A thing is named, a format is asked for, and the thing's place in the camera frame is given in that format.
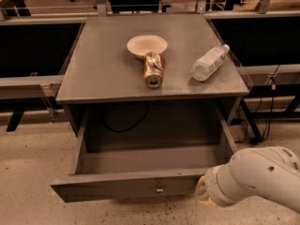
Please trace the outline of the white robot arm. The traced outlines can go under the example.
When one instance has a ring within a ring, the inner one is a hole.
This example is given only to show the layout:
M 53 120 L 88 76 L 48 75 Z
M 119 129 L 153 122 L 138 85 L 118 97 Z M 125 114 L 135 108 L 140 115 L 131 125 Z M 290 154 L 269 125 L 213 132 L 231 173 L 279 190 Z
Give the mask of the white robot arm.
M 246 148 L 229 162 L 210 168 L 198 181 L 202 203 L 232 206 L 259 196 L 300 213 L 299 157 L 282 146 Z

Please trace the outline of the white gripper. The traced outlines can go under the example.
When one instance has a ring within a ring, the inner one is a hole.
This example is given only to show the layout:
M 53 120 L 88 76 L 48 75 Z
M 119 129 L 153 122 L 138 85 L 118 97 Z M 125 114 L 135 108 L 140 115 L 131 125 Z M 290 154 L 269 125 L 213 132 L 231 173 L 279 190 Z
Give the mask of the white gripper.
M 234 181 L 229 167 L 219 165 L 210 168 L 195 187 L 198 201 L 209 206 L 230 206 L 240 201 L 241 187 Z

